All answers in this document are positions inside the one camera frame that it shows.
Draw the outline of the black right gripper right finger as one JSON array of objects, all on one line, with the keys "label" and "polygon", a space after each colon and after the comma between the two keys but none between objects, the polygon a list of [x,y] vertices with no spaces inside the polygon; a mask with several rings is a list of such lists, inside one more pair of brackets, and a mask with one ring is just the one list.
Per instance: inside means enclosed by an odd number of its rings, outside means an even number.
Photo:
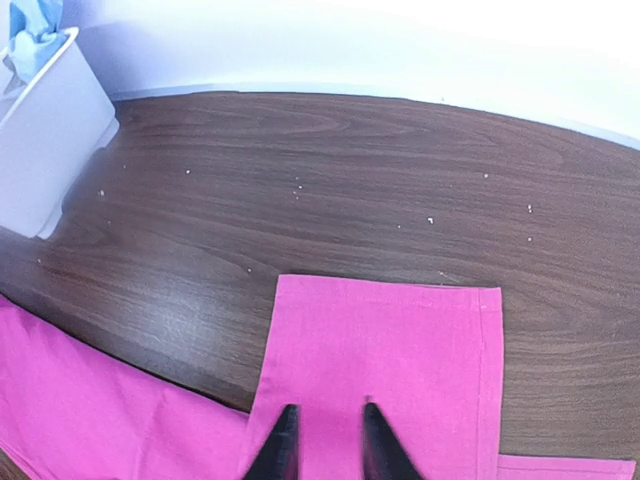
[{"label": "black right gripper right finger", "polygon": [[363,475],[365,479],[423,479],[376,403],[363,411]]}]

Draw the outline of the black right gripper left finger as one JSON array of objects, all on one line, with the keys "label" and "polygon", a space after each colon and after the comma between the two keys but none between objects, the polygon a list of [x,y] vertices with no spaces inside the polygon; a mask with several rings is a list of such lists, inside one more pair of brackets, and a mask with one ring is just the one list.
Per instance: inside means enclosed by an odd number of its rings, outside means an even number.
[{"label": "black right gripper left finger", "polygon": [[296,480],[299,476],[299,407],[286,405],[244,475],[245,480]]}]

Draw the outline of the pink trousers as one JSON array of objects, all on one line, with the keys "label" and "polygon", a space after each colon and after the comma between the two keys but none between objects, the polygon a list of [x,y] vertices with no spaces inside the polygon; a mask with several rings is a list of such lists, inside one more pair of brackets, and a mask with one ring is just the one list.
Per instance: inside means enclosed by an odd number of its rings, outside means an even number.
[{"label": "pink trousers", "polygon": [[289,405],[291,471],[360,479],[365,406],[425,479],[630,479],[625,460],[500,451],[497,288],[283,275],[242,413],[143,373],[1,303],[1,448],[32,479],[239,479]]}]

